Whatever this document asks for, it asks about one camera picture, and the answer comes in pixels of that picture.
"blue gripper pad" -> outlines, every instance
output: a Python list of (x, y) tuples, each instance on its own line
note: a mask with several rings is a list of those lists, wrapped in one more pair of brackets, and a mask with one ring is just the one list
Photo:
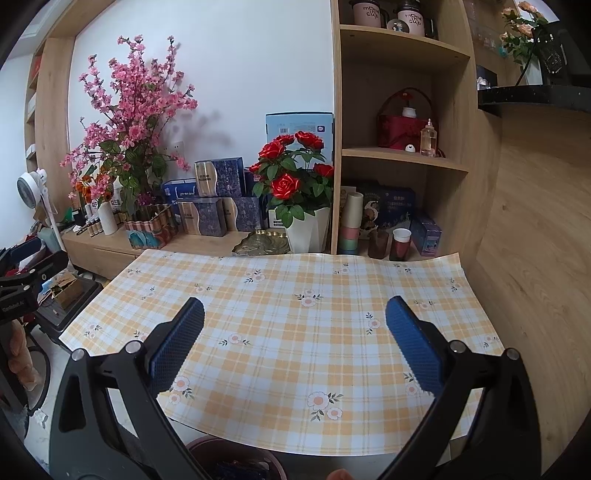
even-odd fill
[(203, 304), (190, 298), (171, 322), (161, 323), (150, 333), (145, 341), (146, 370), (153, 397), (170, 388), (203, 330), (204, 321)]
[(420, 387), (437, 397), (444, 383), (443, 353), (440, 349), (446, 348), (447, 342), (443, 335), (432, 323), (419, 320), (399, 296), (388, 300), (386, 325)]

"screw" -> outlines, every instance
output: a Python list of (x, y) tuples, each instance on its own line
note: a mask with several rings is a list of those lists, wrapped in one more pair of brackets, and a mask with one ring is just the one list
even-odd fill
[(77, 350), (74, 350), (72, 352), (72, 360), (74, 360), (75, 362), (77, 362), (78, 360), (82, 360), (84, 358), (84, 350), (82, 348), (79, 348)]
[(520, 358), (520, 354), (517, 350), (515, 350), (514, 348), (508, 348), (507, 349), (507, 357), (509, 357), (509, 359), (511, 360), (519, 360)]
[(138, 352), (140, 348), (142, 348), (142, 342), (138, 342), (137, 340), (132, 340), (130, 343), (125, 345), (125, 351), (127, 353)]
[(460, 340), (452, 340), (449, 342), (449, 346), (453, 352), (464, 353), (466, 351), (466, 344)]

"gold tray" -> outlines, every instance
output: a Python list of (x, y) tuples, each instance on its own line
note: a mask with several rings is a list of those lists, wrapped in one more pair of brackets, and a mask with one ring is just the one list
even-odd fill
[(287, 234), (273, 230), (255, 230), (232, 250), (237, 257), (284, 255), (289, 252), (290, 244), (287, 241)]

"yellow plaid tablecloth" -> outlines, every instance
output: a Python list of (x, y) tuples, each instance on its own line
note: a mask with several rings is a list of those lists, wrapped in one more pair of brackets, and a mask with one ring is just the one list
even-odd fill
[[(401, 295), (447, 340), (503, 346), (457, 255), (393, 263), (321, 254), (202, 257), (145, 251), (63, 333), (72, 350), (119, 351), (200, 299), (205, 327), (169, 392), (174, 420), (234, 442), (309, 455), (398, 452), (433, 396), (385, 325)], [(455, 436), (468, 431), (470, 397)]]

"black countertop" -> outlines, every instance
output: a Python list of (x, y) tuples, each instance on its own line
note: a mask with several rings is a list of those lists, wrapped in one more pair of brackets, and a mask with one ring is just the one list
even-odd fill
[(478, 108), (501, 116), (503, 105), (552, 105), (591, 113), (591, 88), (567, 85), (522, 85), (478, 91)]

